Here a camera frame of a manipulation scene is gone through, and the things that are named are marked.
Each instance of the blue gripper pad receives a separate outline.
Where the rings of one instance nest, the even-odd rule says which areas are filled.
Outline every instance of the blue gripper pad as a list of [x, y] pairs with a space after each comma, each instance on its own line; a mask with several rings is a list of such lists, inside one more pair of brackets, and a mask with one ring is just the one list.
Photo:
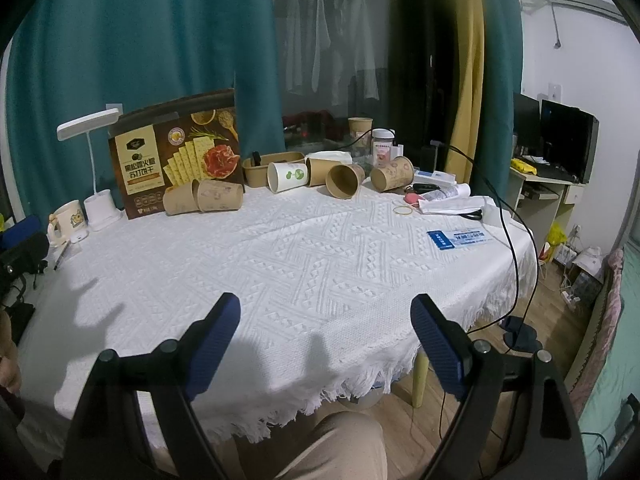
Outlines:
[[240, 300], [225, 292], [207, 317], [194, 322], [180, 339], [180, 351], [186, 359], [184, 391], [189, 401], [208, 389], [239, 322]]
[[427, 294], [419, 294], [411, 302], [411, 323], [442, 389], [462, 400], [473, 362], [471, 340], [460, 325], [445, 319]]

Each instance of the table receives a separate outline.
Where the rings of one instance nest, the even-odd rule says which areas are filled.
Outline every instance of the table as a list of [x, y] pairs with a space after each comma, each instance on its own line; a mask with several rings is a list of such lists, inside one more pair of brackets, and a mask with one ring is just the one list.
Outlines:
[[[537, 182], [556, 194], [551, 200], [530, 200], [522, 194], [522, 186], [526, 182]], [[517, 210], [518, 214], [531, 229], [536, 247], [539, 251], [546, 241], [546, 235], [553, 222], [558, 222], [566, 232], [569, 218], [574, 206], [580, 203], [584, 192], [584, 184], [576, 184], [568, 180], [545, 178], [531, 173], [521, 173], [510, 168], [507, 194], [507, 204]]]
[[[430, 294], [469, 327], [504, 314], [515, 289], [504, 232], [488, 228], [494, 239], [485, 245], [439, 251], [427, 231], [478, 223], [395, 214], [398, 200], [368, 182], [352, 200], [324, 186], [278, 195], [248, 188], [237, 212], [156, 214], [91, 233], [28, 298], [36, 313], [18, 350], [30, 438], [44, 436], [59, 452], [101, 350], [149, 352], [180, 337], [225, 291], [240, 298], [241, 322], [193, 403], [212, 441], [260, 440], [270, 425], [325, 399], [362, 396], [376, 382], [388, 392], [419, 348], [413, 297]], [[510, 234], [526, 294], [535, 254], [519, 224]], [[150, 443], [162, 447], [150, 398], [140, 398]]]

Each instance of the wooden table leg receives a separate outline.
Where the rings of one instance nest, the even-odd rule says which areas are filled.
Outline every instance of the wooden table leg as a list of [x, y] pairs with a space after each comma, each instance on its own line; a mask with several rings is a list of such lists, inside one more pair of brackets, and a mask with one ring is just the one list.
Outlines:
[[427, 373], [429, 371], [429, 359], [424, 350], [420, 348], [414, 361], [414, 387], [411, 392], [411, 404], [414, 408], [422, 406], [422, 396], [427, 383]]

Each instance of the white desk lamp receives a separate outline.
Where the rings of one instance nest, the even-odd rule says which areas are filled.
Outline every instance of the white desk lamp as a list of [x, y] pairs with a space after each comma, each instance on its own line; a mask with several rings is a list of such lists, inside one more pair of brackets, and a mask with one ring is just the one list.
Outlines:
[[110, 108], [102, 112], [96, 112], [68, 123], [58, 126], [58, 140], [67, 140], [80, 134], [86, 134], [86, 142], [89, 144], [89, 157], [94, 177], [94, 194], [84, 201], [84, 208], [89, 221], [89, 227], [93, 231], [99, 231], [112, 224], [122, 216], [122, 211], [116, 209], [109, 189], [98, 192], [95, 185], [94, 151], [91, 148], [89, 132], [109, 126], [118, 121], [121, 112], [117, 108]]

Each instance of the cardboard box on floor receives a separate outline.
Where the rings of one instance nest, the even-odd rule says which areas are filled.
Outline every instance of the cardboard box on floor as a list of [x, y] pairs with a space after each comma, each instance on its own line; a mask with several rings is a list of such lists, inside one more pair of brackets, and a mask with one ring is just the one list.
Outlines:
[[244, 186], [233, 89], [122, 115], [109, 150], [127, 217], [164, 211], [167, 189], [191, 179]]

